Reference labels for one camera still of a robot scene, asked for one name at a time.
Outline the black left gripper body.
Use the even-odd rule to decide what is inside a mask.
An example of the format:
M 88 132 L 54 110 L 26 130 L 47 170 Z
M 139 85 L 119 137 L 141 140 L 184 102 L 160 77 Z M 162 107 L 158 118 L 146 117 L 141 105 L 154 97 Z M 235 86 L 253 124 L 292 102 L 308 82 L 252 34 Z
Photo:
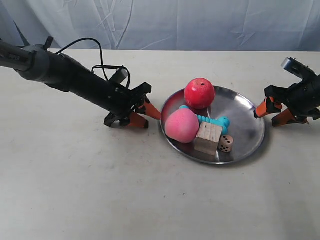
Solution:
M 129 115 L 136 112 L 140 100 L 151 90 L 151 85 L 146 82 L 134 89 L 118 85 L 106 92 L 96 93 L 93 100 L 95 105 L 109 111 L 103 122 L 105 126 L 111 127 L 114 122 L 119 122 L 120 126 L 127 127 Z

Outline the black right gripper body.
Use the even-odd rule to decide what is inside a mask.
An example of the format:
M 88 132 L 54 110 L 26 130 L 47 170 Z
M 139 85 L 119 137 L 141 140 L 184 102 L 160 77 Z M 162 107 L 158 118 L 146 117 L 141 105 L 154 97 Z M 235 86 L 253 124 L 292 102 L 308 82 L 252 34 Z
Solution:
M 288 88 L 270 85 L 264 89 L 265 113 L 280 114 L 282 105 L 294 118 L 320 118 L 320 77 L 318 75 L 303 79 Z

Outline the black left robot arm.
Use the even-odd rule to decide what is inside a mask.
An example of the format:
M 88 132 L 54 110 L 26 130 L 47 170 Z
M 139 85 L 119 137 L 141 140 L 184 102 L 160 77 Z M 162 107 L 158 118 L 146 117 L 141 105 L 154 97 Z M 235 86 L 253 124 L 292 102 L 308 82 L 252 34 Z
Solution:
M 130 89 L 131 75 L 123 65 L 95 65 L 87 69 L 62 50 L 50 52 L 53 38 L 45 44 L 14 46 L 0 43 L 0 65 L 15 70 L 22 78 L 44 83 L 61 92 L 71 92 L 109 112 L 104 125 L 111 127 L 119 122 L 122 127 L 147 129 L 144 116 L 156 120 L 161 113 L 147 95 L 152 87 L 144 82 Z

